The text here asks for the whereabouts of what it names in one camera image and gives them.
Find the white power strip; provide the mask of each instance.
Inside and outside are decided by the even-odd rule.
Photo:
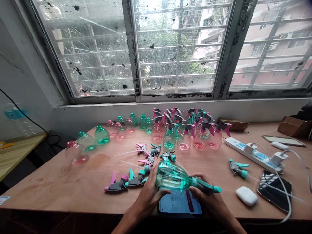
[[[263,154],[259,151],[256,151],[256,150],[254,150],[252,154],[246,153],[244,151],[244,148],[246,146],[244,143],[241,143],[240,141],[238,141],[232,137],[225,139],[224,143],[227,144],[228,146],[230,146],[231,148],[235,149],[236,151],[238,151],[242,155],[245,155],[247,158],[251,159],[255,163],[264,167],[268,171],[275,174],[275,171],[273,169],[273,166],[274,166],[275,170],[278,173],[283,173],[283,169],[285,168],[285,165],[283,165],[283,164],[280,164],[279,166],[272,165],[270,163],[268,156],[266,156],[265,154]]]

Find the sticker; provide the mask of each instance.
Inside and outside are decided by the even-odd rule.
[[[0,205],[2,205],[6,200],[8,200],[10,197],[0,197]]]

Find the black cable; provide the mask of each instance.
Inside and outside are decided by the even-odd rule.
[[[33,121],[31,118],[29,118],[19,107],[18,107],[18,105],[12,100],[12,98],[10,98],[10,96],[9,95],[7,95],[2,89],[0,89],[0,91],[16,106],[16,108],[28,119],[28,120],[30,120],[32,123],[34,123],[35,125],[37,125],[39,128],[41,128],[45,133],[46,133],[46,135],[47,135],[47,138],[46,138],[46,140],[43,142],[43,143],[47,143],[47,144],[41,144],[41,145],[43,145],[43,146],[49,146],[49,149],[48,149],[48,151],[49,151],[49,153],[50,153],[50,155],[52,155],[52,156],[55,156],[56,154],[57,154],[57,152],[56,152],[56,150],[55,150],[55,148],[54,147],[57,147],[57,148],[59,148],[59,149],[64,149],[64,147],[62,147],[62,146],[60,146],[58,143],[61,141],[61,137],[59,136],[59,135],[50,135],[49,133],[48,133],[48,131],[47,130],[45,130],[43,127],[41,127],[39,124],[37,124],[35,121]],[[49,143],[49,138],[50,137],[52,137],[52,136],[57,136],[58,137],[58,140],[55,142],[55,143]]]

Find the person's arm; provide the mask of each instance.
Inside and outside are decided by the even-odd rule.
[[[207,176],[202,173],[196,173],[191,176],[198,177],[206,183],[212,184]],[[247,234],[241,224],[227,208],[220,194],[212,193],[211,195],[206,195],[193,186],[191,186],[189,190],[202,202],[206,209],[209,210],[215,218],[227,227],[231,233]]]
[[[132,231],[141,220],[153,212],[159,200],[164,195],[171,193],[170,190],[166,189],[159,190],[155,193],[155,181],[158,164],[159,163],[157,162],[151,169],[149,178],[144,184],[139,197],[133,205],[126,210],[123,218],[112,232],[113,234],[124,234]]]

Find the cardboard box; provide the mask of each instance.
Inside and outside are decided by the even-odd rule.
[[[277,130],[291,137],[308,138],[312,121],[298,119],[296,115],[285,116]]]

